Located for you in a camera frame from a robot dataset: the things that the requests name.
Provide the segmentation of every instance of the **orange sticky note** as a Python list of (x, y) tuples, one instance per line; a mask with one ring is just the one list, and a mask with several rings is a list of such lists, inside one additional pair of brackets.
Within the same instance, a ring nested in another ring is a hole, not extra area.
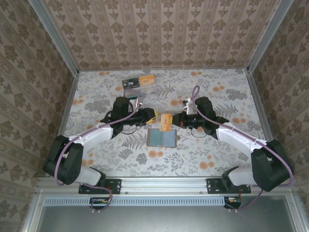
[(162, 114), (160, 131), (170, 131), (171, 124), (172, 124), (172, 114)]
[(140, 77), (140, 86), (149, 86), (153, 85), (155, 83), (155, 77), (154, 75), (148, 75), (148, 76), (141, 76)]

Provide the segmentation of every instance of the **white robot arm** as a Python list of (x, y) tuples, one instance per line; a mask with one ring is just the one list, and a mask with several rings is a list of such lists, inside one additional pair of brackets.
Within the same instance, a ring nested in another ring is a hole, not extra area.
[[(187, 99), (183, 103), (186, 104), (184, 107), (186, 112), (174, 115), (172, 124), (184, 129), (202, 127), (207, 135), (232, 145), (251, 161), (252, 168), (234, 167), (222, 175), (222, 178), (226, 179), (224, 181), (226, 189), (237, 189), (237, 186), (240, 185), (258, 185), (265, 191), (271, 191), (290, 178), (289, 170), (283, 162), (290, 168), (291, 172), (293, 171), (285, 151), (278, 141), (267, 142), (257, 138), (252, 141), (252, 136), (235, 128), (226, 118), (216, 116), (212, 103), (207, 97), (196, 99), (193, 107), (191, 99)], [(195, 107), (204, 117), (200, 114), (193, 114)], [(275, 152), (281, 160), (273, 156), (262, 145)]]
[(117, 136), (124, 125), (144, 126), (157, 117), (157, 112), (151, 108), (133, 110), (130, 100), (125, 97), (118, 97), (113, 108), (95, 128), (86, 132), (70, 136), (69, 138), (57, 136), (48, 157), (43, 165), (43, 170), (66, 185), (73, 182), (101, 186), (105, 183), (105, 174), (94, 168), (82, 167), (83, 154), (87, 153), (93, 146)]

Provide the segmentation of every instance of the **purple cable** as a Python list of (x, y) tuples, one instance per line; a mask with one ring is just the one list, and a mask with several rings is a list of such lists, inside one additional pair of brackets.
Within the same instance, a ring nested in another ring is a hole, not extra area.
[(246, 137), (247, 139), (250, 139), (251, 141), (253, 141), (253, 142), (259, 144), (260, 146), (262, 146), (263, 148), (265, 148), (267, 151), (269, 151), (271, 154), (273, 154), (273, 155), (274, 155), (278, 160), (280, 160), (280, 162), (285, 166), (285, 168), (288, 170), (289, 175), (290, 175), (290, 181), (289, 181), (289, 183), (287, 183), (287, 184), (281, 184), (281, 185), (279, 185), (279, 186), (281, 186), (281, 187), (291, 186), (291, 185), (293, 184), (293, 181), (294, 181), (294, 177), (293, 177), (292, 170), (291, 170), (291, 168), (289, 167), (289, 165), (288, 165), (276, 152), (274, 152), (273, 150), (271, 150), (269, 147), (267, 147), (266, 145), (264, 145), (264, 144), (261, 143), (260, 141), (256, 141), (255, 138), (246, 135), (245, 133), (243, 133), (243, 132), (240, 131), (240, 130), (237, 130), (237, 129), (235, 129), (235, 128), (232, 128), (232, 127), (230, 127), (230, 126), (227, 126), (227, 125), (218, 123), (218, 122), (216, 122), (216, 121), (213, 121), (213, 120), (207, 118), (206, 116), (204, 116), (204, 115), (198, 110), (198, 108), (197, 108), (197, 106), (196, 106), (196, 104), (195, 104), (195, 97), (198, 95), (199, 89), (200, 89), (199, 86), (195, 86), (194, 89), (193, 89), (193, 91), (192, 91), (192, 97), (191, 97), (191, 98), (192, 98), (192, 102), (194, 103), (194, 107), (195, 107), (195, 109), (197, 110), (197, 112), (199, 113), (199, 115), (201, 115), (204, 119), (206, 119), (207, 121), (209, 121), (209, 122), (211, 122), (211, 123), (214, 123), (214, 124), (216, 124), (216, 125), (218, 125), (218, 126), (222, 126), (222, 127), (227, 128), (227, 129), (230, 129), (230, 130), (235, 131), (236, 133), (238, 133), (238, 134), (240, 134), (240, 135)]
[(253, 199), (253, 201), (251, 201), (249, 204), (247, 204), (246, 206), (244, 206), (244, 207), (241, 207), (241, 208), (238, 208), (238, 209), (235, 209), (233, 206), (231, 206), (231, 205), (229, 205), (229, 204), (226, 204), (225, 203), (225, 205), (227, 205), (228, 207), (230, 207), (230, 209), (231, 210), (234, 210), (234, 211), (238, 211), (238, 210), (243, 210), (243, 209), (246, 209), (246, 208), (248, 208), (250, 205), (252, 205), (261, 195), (262, 195), (262, 193), (263, 193), (263, 190), (261, 190), (260, 192), (259, 192), (259, 194)]
[(68, 149), (68, 147), (69, 147), (73, 142), (75, 142), (76, 140), (78, 140), (78, 139), (84, 137), (85, 135), (87, 135), (87, 134), (89, 134), (89, 133), (91, 133), (91, 132), (93, 132), (93, 131), (96, 131), (96, 130), (98, 130), (98, 129), (102, 129), (102, 128), (106, 127), (106, 126), (109, 126), (109, 125), (112, 125), (112, 124), (115, 124), (115, 123), (118, 123), (118, 122), (121, 122), (121, 121), (124, 121), (124, 120), (128, 119), (129, 117), (133, 116), (133, 115), (139, 110), (139, 108), (140, 108), (140, 104), (139, 104), (140, 98), (139, 98), (139, 97), (137, 98), (137, 101), (138, 101), (138, 106), (137, 106), (137, 107), (135, 108), (135, 110), (133, 110), (133, 112), (132, 112), (131, 114), (129, 114), (128, 116), (126, 116), (126, 117), (124, 117), (124, 118), (122, 118), (122, 119), (120, 119), (120, 120), (117, 120), (117, 121), (114, 121), (114, 122), (110, 122), (110, 123), (101, 125), (101, 126), (99, 126), (99, 127), (91, 128), (91, 129), (85, 131), (84, 133), (80, 134), (80, 135), (77, 136), (76, 138), (72, 139), (71, 141), (69, 141), (69, 142), (65, 145), (65, 147), (62, 149), (62, 151), (61, 151), (61, 153), (60, 153), (60, 156), (59, 156), (59, 158), (58, 158), (58, 161), (57, 161), (57, 164), (56, 164), (56, 168), (55, 168), (54, 177), (55, 177), (55, 182), (56, 182), (56, 184), (57, 184), (58, 186), (64, 185), (64, 183), (59, 183), (59, 181), (58, 181), (58, 170), (59, 170), (59, 166), (60, 166), (61, 159), (62, 159), (64, 153), (66, 152), (66, 150)]
[[(105, 210), (105, 209), (112, 203), (112, 191), (110, 191), (108, 188), (105, 188), (105, 187), (98, 187), (98, 186), (92, 186), (92, 185), (89, 185), (89, 184), (83, 184), (83, 185), (85, 185), (85, 186), (87, 186), (87, 187), (89, 187), (89, 188), (93, 188), (93, 189), (102, 189), (102, 190), (105, 190), (105, 191), (107, 191), (107, 192), (109, 193), (109, 195), (111, 196), (111, 197), (110, 197), (110, 200), (107, 202), (106, 206), (104, 206), (102, 209), (100, 209), (100, 211)], [(91, 208), (92, 210), (96, 210), (96, 209), (93, 208), (93, 203), (94, 203), (94, 202), (97, 202), (97, 201), (99, 201), (99, 199), (96, 199), (96, 200), (92, 201), (92, 203), (91, 203), (91, 205), (90, 205), (90, 208)]]

